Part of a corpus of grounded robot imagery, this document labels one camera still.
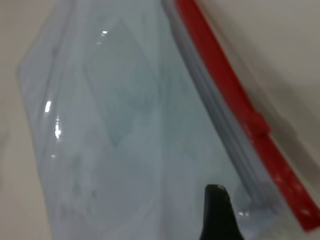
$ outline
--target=plastic bag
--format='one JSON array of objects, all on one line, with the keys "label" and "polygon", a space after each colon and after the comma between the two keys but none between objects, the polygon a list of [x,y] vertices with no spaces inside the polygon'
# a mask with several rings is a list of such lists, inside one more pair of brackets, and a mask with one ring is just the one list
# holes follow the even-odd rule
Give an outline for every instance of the plastic bag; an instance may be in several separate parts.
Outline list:
[{"label": "plastic bag", "polygon": [[245,239],[274,228],[286,205],[182,44],[158,0],[58,5],[19,71],[55,239],[198,239],[207,184]]}]

